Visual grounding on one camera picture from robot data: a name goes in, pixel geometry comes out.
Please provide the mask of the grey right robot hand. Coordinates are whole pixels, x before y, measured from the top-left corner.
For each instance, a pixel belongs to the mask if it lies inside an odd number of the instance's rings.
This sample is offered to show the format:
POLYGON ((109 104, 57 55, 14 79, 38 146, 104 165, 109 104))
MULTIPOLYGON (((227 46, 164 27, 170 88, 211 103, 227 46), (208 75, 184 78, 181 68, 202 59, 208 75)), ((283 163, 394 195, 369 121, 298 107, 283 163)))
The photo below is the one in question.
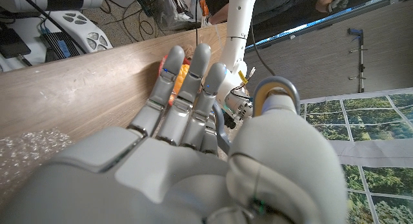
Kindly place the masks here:
POLYGON ((332 145, 299 115, 294 85, 257 86, 253 115, 218 158, 216 96, 227 68, 197 46, 168 104, 184 51, 173 47, 144 107, 37 169, 2 223, 344 223, 347 192, 332 145))

